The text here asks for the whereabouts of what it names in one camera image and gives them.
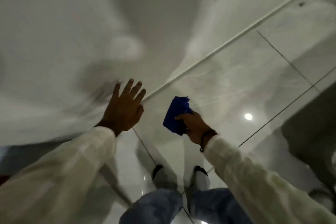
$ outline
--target jeans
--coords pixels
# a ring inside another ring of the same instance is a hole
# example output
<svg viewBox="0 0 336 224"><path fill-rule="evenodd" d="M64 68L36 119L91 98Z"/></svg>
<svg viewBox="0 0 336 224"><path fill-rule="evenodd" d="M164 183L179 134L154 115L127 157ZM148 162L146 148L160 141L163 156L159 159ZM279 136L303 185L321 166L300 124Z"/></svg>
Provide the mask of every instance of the jeans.
<svg viewBox="0 0 336 224"><path fill-rule="evenodd" d="M158 189L142 196L119 224L170 224L183 206L182 195ZM189 201L190 216L209 224L252 224L227 188L196 191Z"/></svg>

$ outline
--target blue rag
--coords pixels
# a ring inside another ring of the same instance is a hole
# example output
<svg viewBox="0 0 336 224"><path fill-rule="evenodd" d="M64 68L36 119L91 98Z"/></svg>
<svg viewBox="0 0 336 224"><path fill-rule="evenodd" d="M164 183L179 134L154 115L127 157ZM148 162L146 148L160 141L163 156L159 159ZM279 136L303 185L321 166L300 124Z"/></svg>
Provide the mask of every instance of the blue rag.
<svg viewBox="0 0 336 224"><path fill-rule="evenodd" d="M193 113L191 108L189 108L189 99L187 97L174 97L168 108L163 125L171 132L182 136L187 132L188 128L182 120L175 120L175 117L183 113Z"/></svg>

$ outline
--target white wall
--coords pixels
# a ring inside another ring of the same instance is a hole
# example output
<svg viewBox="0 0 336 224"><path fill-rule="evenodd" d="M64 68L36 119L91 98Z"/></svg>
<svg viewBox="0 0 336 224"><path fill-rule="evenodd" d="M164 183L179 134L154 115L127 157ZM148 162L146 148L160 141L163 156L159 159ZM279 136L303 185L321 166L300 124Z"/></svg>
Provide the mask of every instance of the white wall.
<svg viewBox="0 0 336 224"><path fill-rule="evenodd" d="M148 93L287 0L0 0L0 145L90 128L116 80Z"/></svg>

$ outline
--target hand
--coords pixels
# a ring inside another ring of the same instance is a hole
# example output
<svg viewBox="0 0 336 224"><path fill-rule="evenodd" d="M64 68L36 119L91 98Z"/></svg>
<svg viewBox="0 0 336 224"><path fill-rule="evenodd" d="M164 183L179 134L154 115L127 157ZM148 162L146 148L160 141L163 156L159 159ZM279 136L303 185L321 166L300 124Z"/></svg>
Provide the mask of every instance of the hand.
<svg viewBox="0 0 336 224"><path fill-rule="evenodd" d="M130 79L123 92L119 96L120 82L115 85L112 98L104 112L102 120L96 125L110 128L117 137L121 132L130 130L137 124L144 112L140 104L146 94L146 90L139 92L142 82L138 82L133 88L134 79Z"/></svg>
<svg viewBox="0 0 336 224"><path fill-rule="evenodd" d="M193 112L180 114L179 116L175 117L175 120L183 120L185 125L187 126L187 135L190 140L198 145L201 145L201 137L203 134L209 130L212 130L202 119L199 113ZM216 135L216 132L210 133L206 138L204 138L203 145L201 147L205 148L208 141Z"/></svg>

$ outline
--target black bracelet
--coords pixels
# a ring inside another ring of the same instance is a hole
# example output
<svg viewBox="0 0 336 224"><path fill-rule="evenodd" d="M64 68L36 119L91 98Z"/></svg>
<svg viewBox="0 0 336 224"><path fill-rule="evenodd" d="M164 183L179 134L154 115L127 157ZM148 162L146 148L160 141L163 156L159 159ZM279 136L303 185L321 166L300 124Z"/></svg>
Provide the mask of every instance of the black bracelet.
<svg viewBox="0 0 336 224"><path fill-rule="evenodd" d="M202 152L202 153L204 152L204 148L203 148L204 137L206 137L207 135L209 135L211 133L216 133L216 131L214 131L213 129L210 129L202 135L201 143L200 143L201 148L199 150L200 152Z"/></svg>

